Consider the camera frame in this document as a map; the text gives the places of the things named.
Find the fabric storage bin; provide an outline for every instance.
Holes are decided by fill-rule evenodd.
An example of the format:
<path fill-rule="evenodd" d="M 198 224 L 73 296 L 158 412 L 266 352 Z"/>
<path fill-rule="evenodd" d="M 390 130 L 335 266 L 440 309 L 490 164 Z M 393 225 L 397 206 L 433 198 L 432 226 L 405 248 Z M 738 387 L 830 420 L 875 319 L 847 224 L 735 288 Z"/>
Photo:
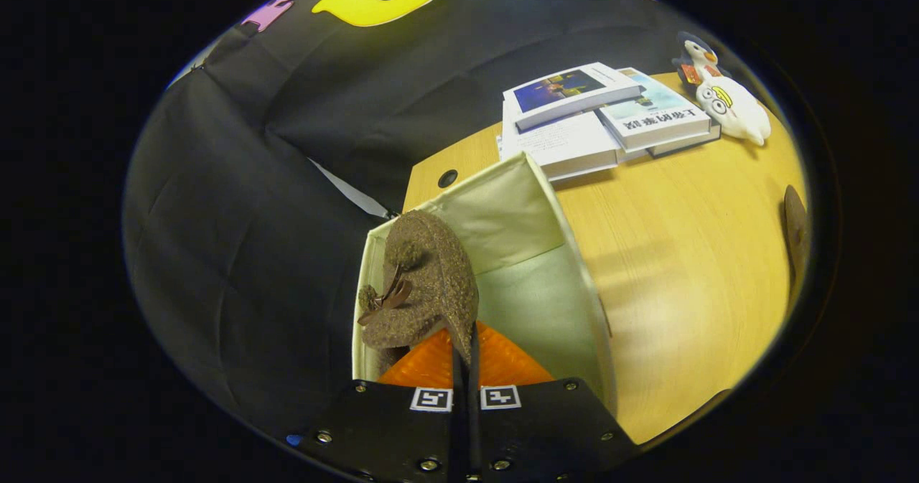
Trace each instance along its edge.
<path fill-rule="evenodd" d="M 607 319 L 574 234 L 539 166 L 526 153 L 457 183 L 417 206 L 443 219 L 469 254 L 481 322 L 495 327 L 554 378 L 583 378 L 612 410 Z M 383 252 L 393 221 L 368 232 L 358 288 L 384 290 Z M 355 302 L 352 371 L 377 380 Z"/>

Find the wooden table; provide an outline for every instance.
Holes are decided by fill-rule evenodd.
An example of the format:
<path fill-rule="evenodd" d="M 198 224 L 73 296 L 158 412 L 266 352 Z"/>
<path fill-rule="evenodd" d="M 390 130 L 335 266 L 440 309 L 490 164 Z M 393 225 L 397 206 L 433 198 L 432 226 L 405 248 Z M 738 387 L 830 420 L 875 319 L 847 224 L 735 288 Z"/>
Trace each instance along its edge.
<path fill-rule="evenodd" d="M 654 77 L 685 93 L 676 74 Z M 784 322 L 779 205 L 787 185 L 807 205 L 807 186 L 788 132 L 769 120 L 762 148 L 722 136 L 555 185 L 610 319 L 617 421 L 635 443 L 735 386 Z M 448 169 L 462 181 L 497 162 L 499 133 L 501 123 L 414 166 L 403 208 L 442 192 Z"/>

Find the brown object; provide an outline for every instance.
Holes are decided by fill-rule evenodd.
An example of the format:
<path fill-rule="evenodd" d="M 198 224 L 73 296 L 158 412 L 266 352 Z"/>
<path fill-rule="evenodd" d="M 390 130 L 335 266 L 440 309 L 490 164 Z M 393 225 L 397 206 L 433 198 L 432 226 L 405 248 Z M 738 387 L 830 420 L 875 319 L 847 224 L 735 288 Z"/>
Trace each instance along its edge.
<path fill-rule="evenodd" d="M 795 282 L 798 283 L 807 269 L 808 254 L 811 252 L 811 229 L 801 196 L 790 185 L 785 188 L 785 234 L 788 239 L 788 256 L 791 257 Z"/>
<path fill-rule="evenodd" d="M 358 294 L 364 343 L 378 350 L 415 345 L 443 320 L 463 360 L 472 362 L 479 290 L 459 238 L 436 216 L 410 211 L 393 223 L 384 258 L 386 293 L 364 286 Z"/>

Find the brown leaf-shaped toy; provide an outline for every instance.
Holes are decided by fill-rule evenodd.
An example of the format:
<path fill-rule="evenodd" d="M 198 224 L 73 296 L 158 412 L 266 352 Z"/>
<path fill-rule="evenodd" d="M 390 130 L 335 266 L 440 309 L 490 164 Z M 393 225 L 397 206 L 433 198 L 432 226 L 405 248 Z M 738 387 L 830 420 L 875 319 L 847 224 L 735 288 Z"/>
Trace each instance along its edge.
<path fill-rule="evenodd" d="M 463 360 L 472 362 L 479 290 L 469 256 L 445 222 L 418 210 L 400 216 L 386 240 L 383 280 L 382 293 L 364 286 L 358 294 L 366 345 L 415 345 L 443 319 Z"/>

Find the white book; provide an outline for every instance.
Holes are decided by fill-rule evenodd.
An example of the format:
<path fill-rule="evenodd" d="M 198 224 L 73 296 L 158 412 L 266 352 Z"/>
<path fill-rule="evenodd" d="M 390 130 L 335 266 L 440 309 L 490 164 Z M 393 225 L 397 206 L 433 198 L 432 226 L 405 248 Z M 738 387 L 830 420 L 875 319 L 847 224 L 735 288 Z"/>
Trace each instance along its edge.
<path fill-rule="evenodd" d="M 515 124 L 523 132 L 587 108 L 641 95 L 641 84 L 602 63 L 568 68 L 506 90 Z"/>
<path fill-rule="evenodd" d="M 509 100 L 503 105 L 503 130 L 496 139 L 500 159 L 525 151 L 550 182 L 616 167 L 619 146 L 593 111 L 519 133 L 514 126 L 514 105 Z"/>
<path fill-rule="evenodd" d="M 651 146 L 647 152 L 654 158 L 659 159 L 661 156 L 667 156 L 672 153 L 690 149 L 690 147 L 701 146 L 703 144 L 714 142 L 722 138 L 722 125 L 712 123 L 712 129 L 708 133 L 699 133 L 695 136 L 687 136 L 684 139 L 672 140 L 659 146 Z"/>
<path fill-rule="evenodd" d="M 639 98 L 607 104 L 597 113 L 627 151 L 709 132 L 712 120 L 687 98 L 634 68 L 620 68 L 620 73 L 645 90 Z"/>

